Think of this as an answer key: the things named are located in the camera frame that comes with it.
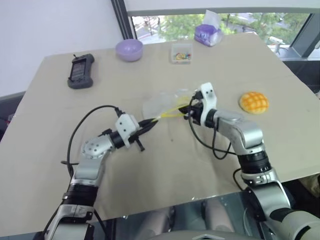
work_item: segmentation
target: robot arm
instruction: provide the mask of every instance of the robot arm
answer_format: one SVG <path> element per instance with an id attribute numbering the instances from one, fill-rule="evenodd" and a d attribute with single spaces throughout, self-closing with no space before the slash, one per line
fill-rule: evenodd
<path id="1" fill-rule="evenodd" d="M 215 128 L 230 140 L 241 167 L 241 177 L 248 185 L 247 198 L 255 206 L 256 218 L 265 222 L 283 240 L 319 239 L 320 220 L 308 212 L 291 209 L 277 173 L 269 162 L 258 125 L 241 114 L 217 110 L 217 98 L 211 83 L 201 85 L 193 98 L 198 103 L 189 106 L 187 117 L 201 126 Z"/>
<path id="2" fill-rule="evenodd" d="M 71 178 L 67 192 L 54 217 L 39 239 L 91 240 L 94 226 L 87 223 L 95 213 L 94 203 L 105 170 L 108 156 L 123 146 L 137 142 L 144 150 L 139 136 L 149 131 L 156 122 L 152 119 L 137 122 L 134 116 L 122 114 L 115 123 L 116 131 L 106 130 L 84 143 L 81 160 Z"/>

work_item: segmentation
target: tissue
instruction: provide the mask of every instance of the tissue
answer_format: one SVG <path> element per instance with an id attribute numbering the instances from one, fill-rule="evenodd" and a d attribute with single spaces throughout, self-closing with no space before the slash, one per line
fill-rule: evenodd
<path id="1" fill-rule="evenodd" d="M 206 10 L 202 24 L 195 27 L 194 39 L 209 47 L 216 45 L 223 37 L 220 23 L 221 18 L 217 13 Z"/>

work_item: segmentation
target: plastic bag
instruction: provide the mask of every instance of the plastic bag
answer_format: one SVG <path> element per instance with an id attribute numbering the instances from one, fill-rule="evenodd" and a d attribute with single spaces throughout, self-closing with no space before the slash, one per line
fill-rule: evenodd
<path id="1" fill-rule="evenodd" d="M 163 92 L 143 103 L 144 119 L 182 117 L 179 108 L 189 105 L 193 92 L 179 89 L 174 93 Z"/>

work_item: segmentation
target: purple bowl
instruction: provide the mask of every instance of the purple bowl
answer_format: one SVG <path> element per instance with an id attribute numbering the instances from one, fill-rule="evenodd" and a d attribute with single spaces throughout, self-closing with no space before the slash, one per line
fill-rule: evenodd
<path id="1" fill-rule="evenodd" d="M 117 56 L 126 62 L 134 62 L 142 57 L 143 43 L 137 39 L 126 39 L 115 46 Z"/>

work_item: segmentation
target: yellow cord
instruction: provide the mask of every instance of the yellow cord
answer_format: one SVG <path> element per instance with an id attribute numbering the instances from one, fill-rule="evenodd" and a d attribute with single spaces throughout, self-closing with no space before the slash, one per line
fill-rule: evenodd
<path id="1" fill-rule="evenodd" d="M 161 113 L 161 115 L 157 118 L 155 118 L 154 120 L 152 120 L 152 122 L 158 121 L 160 118 L 176 118 L 176 117 L 183 117 L 184 114 L 183 113 L 176 113 L 176 114 L 170 114 L 176 110 L 178 110 L 179 108 L 183 108 L 188 106 L 188 104 L 184 104 L 184 105 L 180 105 L 180 106 L 176 106 L 174 108 L 169 109 L 168 111 L 165 111 L 163 113 Z"/>

